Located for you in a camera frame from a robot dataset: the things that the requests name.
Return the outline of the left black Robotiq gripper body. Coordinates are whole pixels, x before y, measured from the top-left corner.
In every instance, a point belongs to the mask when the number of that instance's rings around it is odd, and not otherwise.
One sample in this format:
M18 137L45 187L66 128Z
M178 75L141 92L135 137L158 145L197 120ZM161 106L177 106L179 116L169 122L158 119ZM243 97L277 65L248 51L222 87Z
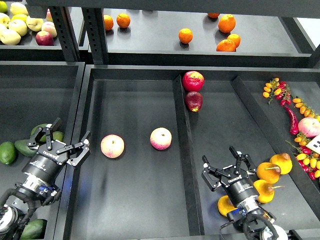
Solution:
M46 143L39 144L36 153L36 160L39 162L52 161L58 165L64 165L69 160L70 155L67 151L60 151L59 153L57 153L57 151L59 149L63 149L66 146L66 143L61 142L59 140L51 141L51 149L48 149Z

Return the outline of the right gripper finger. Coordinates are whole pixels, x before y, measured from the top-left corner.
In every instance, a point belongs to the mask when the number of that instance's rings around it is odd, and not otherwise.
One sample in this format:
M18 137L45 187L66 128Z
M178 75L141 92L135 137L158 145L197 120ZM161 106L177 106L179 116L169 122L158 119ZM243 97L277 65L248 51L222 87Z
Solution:
M231 178L231 174L226 172L225 169L212 167L205 155L202 156L202 161L203 170L201 176L212 192L216 191L216 189L222 185L222 177L226 177L227 179Z
M229 146L229 151L236 159L235 166L234 166L234 173L236 175L240 174L241 164L245 163L247 166L247 173L249 175L253 175L257 172L257 167L253 163L249 154L243 154L241 151L237 151L233 146Z

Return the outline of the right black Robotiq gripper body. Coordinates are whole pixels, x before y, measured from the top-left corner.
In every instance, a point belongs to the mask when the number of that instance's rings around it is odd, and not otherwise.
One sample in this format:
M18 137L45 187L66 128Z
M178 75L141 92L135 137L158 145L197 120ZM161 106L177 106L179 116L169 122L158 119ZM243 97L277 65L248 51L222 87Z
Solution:
M248 177L247 171L245 171L244 169L240 169L239 173L235 173L234 170L234 168L225 168L221 170L222 174L219 180L221 186L226 188L239 181L243 184L253 184L252 180Z

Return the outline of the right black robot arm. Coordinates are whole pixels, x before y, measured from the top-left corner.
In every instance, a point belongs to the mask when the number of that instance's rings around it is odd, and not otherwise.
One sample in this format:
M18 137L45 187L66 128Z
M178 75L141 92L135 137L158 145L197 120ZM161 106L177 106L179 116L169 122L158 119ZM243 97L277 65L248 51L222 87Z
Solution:
M228 218L228 224L242 230L248 240L297 240L298 234L286 232L275 224L276 217L260 204L269 202L275 187L265 181L252 181L258 169L248 154L242 154L233 146L229 151L235 163L224 168L213 167L206 156L202 156L201 176L209 189L214 192L222 187L226 193L218 200L218 210Z

